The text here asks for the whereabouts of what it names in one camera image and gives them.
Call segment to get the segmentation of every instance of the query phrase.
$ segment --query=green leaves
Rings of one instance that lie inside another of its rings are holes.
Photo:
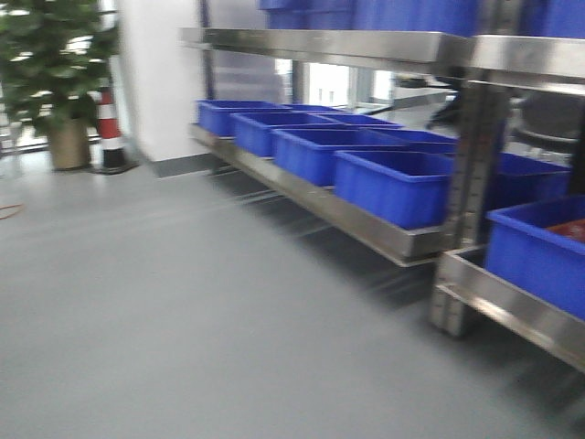
[[[5,32],[11,32],[17,37],[25,37],[36,32],[43,24],[43,16],[38,12],[32,12],[27,15],[5,16]]]
[[[39,134],[71,116],[96,124],[88,93],[109,76],[107,60],[118,51],[118,28],[103,29],[98,1],[0,0],[0,8],[0,74],[10,117]]]

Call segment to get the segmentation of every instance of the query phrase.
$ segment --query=potted plant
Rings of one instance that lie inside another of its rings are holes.
[[[0,1],[0,81],[11,122],[48,138],[56,169],[90,163],[91,94],[109,77],[117,27],[104,28],[99,0]]]

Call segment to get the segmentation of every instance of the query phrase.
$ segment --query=red item in crate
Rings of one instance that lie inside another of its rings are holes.
[[[571,238],[572,240],[585,243],[585,219],[559,224],[558,226],[549,227],[548,230],[558,235]]]

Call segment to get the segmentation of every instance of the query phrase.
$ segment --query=shelf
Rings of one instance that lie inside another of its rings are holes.
[[[269,159],[238,148],[231,139],[216,137],[197,125],[192,125],[192,136],[212,154],[401,267],[433,262],[441,251],[441,228],[401,229],[343,201],[326,188],[280,169]]]
[[[585,39],[482,35],[471,67],[494,84],[585,95]]]
[[[442,76],[472,53],[470,39],[441,32],[183,28],[181,37],[199,48]]]
[[[484,249],[444,253],[437,288],[585,372],[585,322],[477,265]]]

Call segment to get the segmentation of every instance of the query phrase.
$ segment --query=crate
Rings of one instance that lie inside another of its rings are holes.
[[[367,128],[376,133],[388,134],[405,142],[414,153],[454,155],[458,140],[455,137],[419,130],[398,130],[396,128]]]
[[[471,37],[477,33],[481,0],[418,0],[416,29]]]
[[[549,0],[545,37],[585,38],[583,0]]]
[[[310,29],[351,29],[356,0],[313,0],[308,11]]]
[[[382,151],[335,155],[338,197],[403,229],[420,229],[444,222],[452,159]]]
[[[420,0],[358,0],[360,2],[361,7],[372,7],[368,4],[374,3],[378,12],[375,30],[416,30]]]
[[[276,136],[276,165],[317,186],[333,185],[335,151],[403,146],[399,139],[365,130],[285,130]]]
[[[585,244],[546,230],[585,218],[585,197],[496,210],[488,217],[494,226],[486,270],[585,320]]]
[[[570,169],[514,154],[501,154],[495,184],[488,192],[489,209],[562,197],[567,193]]]
[[[354,29],[376,30],[378,29],[380,0],[356,0],[356,12],[354,13]]]
[[[199,126],[221,137],[233,137],[236,112],[286,112],[281,105],[264,101],[197,101]]]
[[[325,107],[323,105],[310,105],[306,103],[290,103],[284,105],[286,108],[290,109],[293,112],[344,112],[343,110],[339,110],[338,108],[333,107]]]
[[[274,156],[273,131],[279,128],[335,129],[330,119],[306,112],[239,113],[233,115],[235,142],[260,157]]]
[[[525,0],[520,16],[518,35],[543,37],[547,12],[548,0]]]
[[[268,14],[268,29],[306,29],[309,0],[260,0],[259,9]]]
[[[390,128],[398,130],[404,127],[404,125],[401,125],[400,123],[383,121],[381,119],[377,119],[372,116],[367,116],[365,114],[352,114],[350,112],[348,113],[341,112],[339,114],[324,113],[323,116],[329,119],[333,119],[334,121],[345,123],[355,128]]]

